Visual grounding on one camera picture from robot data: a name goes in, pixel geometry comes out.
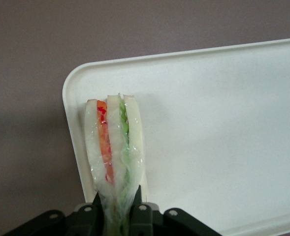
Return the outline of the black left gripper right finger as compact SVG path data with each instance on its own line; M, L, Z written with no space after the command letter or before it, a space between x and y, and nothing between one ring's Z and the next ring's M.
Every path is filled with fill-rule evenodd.
M142 201L141 186L130 209L130 236L220 236L221 234L180 208L161 213L157 204Z

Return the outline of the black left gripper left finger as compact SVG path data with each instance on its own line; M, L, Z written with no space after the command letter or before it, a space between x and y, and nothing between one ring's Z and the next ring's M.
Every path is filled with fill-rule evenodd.
M99 194L93 202L78 205L66 216L49 210L7 232L6 236L99 236L103 230L103 210Z

